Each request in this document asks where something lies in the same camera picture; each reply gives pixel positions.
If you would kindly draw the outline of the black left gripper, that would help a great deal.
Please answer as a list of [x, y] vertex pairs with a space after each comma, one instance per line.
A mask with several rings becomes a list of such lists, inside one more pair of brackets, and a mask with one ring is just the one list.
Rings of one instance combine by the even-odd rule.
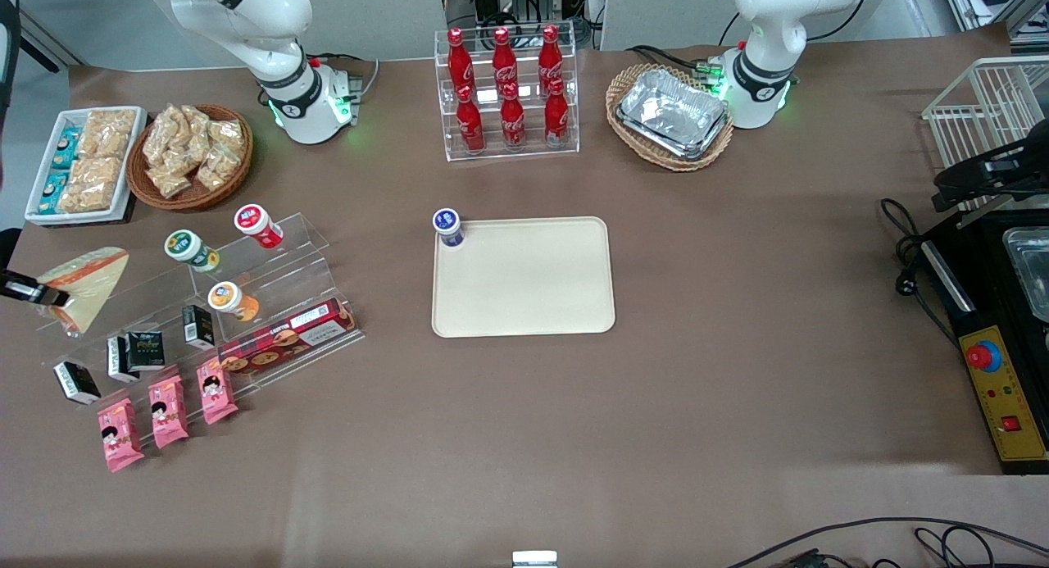
[[1030, 198], [1047, 194], [1047, 136], [1031, 134], [987, 153], [980, 167], [951, 167], [934, 176], [933, 209], [947, 212], [959, 203], [985, 195]]

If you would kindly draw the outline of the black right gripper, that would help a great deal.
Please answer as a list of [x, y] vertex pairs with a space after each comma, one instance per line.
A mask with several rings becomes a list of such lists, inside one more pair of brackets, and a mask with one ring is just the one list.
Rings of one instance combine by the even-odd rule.
[[34, 278], [8, 270], [12, 255], [19, 241], [22, 228], [8, 228], [0, 232], [0, 266], [1, 295], [16, 300], [38, 306], [64, 307], [71, 300], [69, 291], [59, 287], [53, 279]]

